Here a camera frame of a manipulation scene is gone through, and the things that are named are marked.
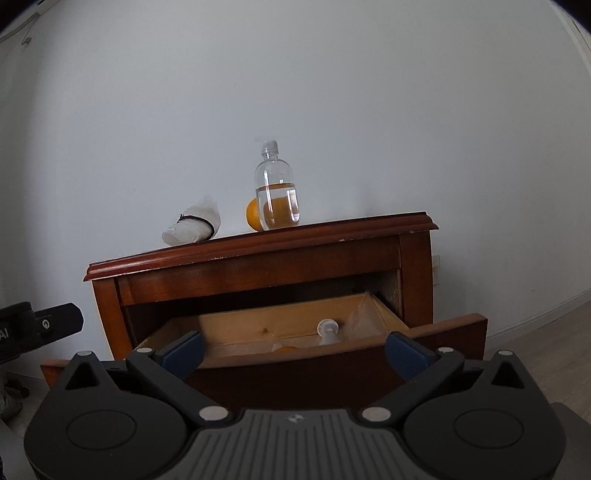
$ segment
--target blue gripper pad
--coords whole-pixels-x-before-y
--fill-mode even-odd
[[[203,361],[205,344],[201,333],[189,332],[158,350],[155,360],[175,377],[185,380]]]
[[[391,332],[384,348],[388,364],[404,381],[423,372],[439,358],[436,353],[400,332]]]

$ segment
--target electrical outlet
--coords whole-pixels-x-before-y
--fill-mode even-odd
[[[431,268],[433,269],[433,285],[437,285],[439,283],[439,269],[441,268],[439,255],[431,257]]]

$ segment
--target wooden cabinet top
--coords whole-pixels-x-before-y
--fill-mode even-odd
[[[315,223],[267,232],[245,233],[93,263],[88,267],[84,280],[117,277],[221,258],[436,229],[437,225],[433,223],[429,215],[425,212],[418,212]]]

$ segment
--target black rubber band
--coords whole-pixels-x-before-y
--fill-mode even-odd
[[[212,233],[207,238],[204,238],[203,240],[209,240],[211,237],[213,237],[215,235],[216,229],[213,227],[212,223],[209,220],[202,218],[202,217],[197,217],[194,215],[181,215],[178,218],[177,223],[179,223],[181,220],[185,220],[185,218],[188,218],[190,220],[199,220],[200,222],[203,222],[203,223],[206,223],[209,225],[209,228],[212,229]]]

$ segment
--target baseboard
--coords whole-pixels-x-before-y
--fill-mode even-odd
[[[18,380],[23,387],[27,387],[29,390],[36,390],[41,393],[49,391],[49,385],[47,385],[44,378],[29,377],[11,372],[7,372],[6,375],[9,379]]]
[[[493,333],[486,338],[486,350],[494,350],[504,343],[515,340],[516,338],[533,332],[534,330],[548,325],[560,317],[578,309],[581,305],[591,301],[591,288],[583,293],[573,297],[570,300],[558,304],[556,307],[542,312],[538,315],[528,318],[527,320],[513,325],[509,328],[503,329],[499,332]]]

